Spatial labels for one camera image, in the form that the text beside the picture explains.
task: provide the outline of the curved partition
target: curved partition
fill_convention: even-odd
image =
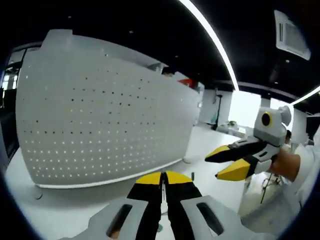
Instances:
[[[17,133],[34,183],[89,187],[181,160],[200,95],[77,38],[51,30],[20,70]]]

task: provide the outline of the cable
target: cable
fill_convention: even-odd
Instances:
[[[268,187],[268,184],[269,184],[269,181],[270,181],[270,179],[271,179],[271,176],[272,176],[272,175],[273,175],[273,174],[272,174],[272,173],[270,173],[270,176],[269,176],[268,182],[266,183],[266,186],[265,186],[265,187],[263,187],[264,192],[263,192],[263,195],[262,195],[262,199],[261,199],[260,204],[262,204],[262,201],[264,200],[264,197],[265,197],[265,194],[266,194],[266,190],[267,190],[267,187]]]

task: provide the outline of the ceiling light strip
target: ceiling light strip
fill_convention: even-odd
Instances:
[[[236,91],[239,91],[235,72],[231,66],[230,60],[227,56],[227,53],[226,53],[224,47],[222,46],[215,31],[210,26],[210,24],[208,23],[206,18],[202,15],[202,13],[196,8],[196,6],[191,1],[189,1],[189,0],[179,0],[179,1],[195,16],[195,18],[200,22],[200,24],[204,27],[206,32],[209,34],[210,38],[212,39],[216,48],[218,49],[218,51],[224,61],[224,64],[226,65],[226,68],[228,69],[228,72],[231,77],[234,89]]]
[[[300,102],[302,102],[303,100],[306,100],[307,98],[311,97],[312,95],[316,94],[317,92],[320,91],[320,86],[318,86],[316,89],[312,90],[311,92],[307,93],[306,95],[304,95],[303,97],[299,98],[298,100],[295,100],[294,102],[292,102],[292,105],[298,104]]]

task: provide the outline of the air conditioning vent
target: air conditioning vent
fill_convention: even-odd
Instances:
[[[311,51],[304,36],[283,12],[274,11],[276,28],[276,47],[309,60]]]
[[[283,42],[284,39],[284,25],[279,23],[279,41]]]

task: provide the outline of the white desk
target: white desk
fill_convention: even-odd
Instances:
[[[244,181],[218,180],[215,174],[229,163],[204,161],[205,156],[215,148],[236,140],[238,138],[235,136],[195,126],[185,156],[186,162],[191,163],[181,161],[164,170],[183,173],[189,177],[194,172],[194,184],[203,196],[211,195],[238,212]],[[26,169],[20,149],[11,160],[5,179],[25,217],[46,240],[70,238],[84,231],[92,215],[108,205],[110,200],[126,196],[136,181],[136,178],[133,178],[89,188],[43,189],[42,197],[36,200],[32,194],[34,183]],[[167,215],[162,216],[160,224],[163,230],[157,234],[156,239],[173,240],[174,235]]]

